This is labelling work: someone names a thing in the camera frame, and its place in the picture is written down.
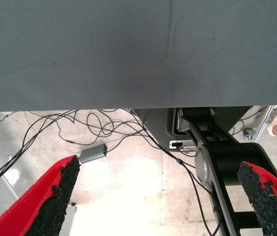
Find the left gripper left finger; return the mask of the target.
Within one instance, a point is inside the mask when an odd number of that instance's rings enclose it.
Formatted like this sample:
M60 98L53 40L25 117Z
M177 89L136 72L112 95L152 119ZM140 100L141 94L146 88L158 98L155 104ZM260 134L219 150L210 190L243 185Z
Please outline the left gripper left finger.
M77 156L54 163L0 216L0 236L57 236L78 174Z

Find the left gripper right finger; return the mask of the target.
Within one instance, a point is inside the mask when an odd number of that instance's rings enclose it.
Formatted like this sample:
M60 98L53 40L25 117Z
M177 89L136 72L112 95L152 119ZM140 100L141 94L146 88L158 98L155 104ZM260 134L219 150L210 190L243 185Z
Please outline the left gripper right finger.
M277 236L277 177L250 162L242 162L238 179L252 205L263 235Z

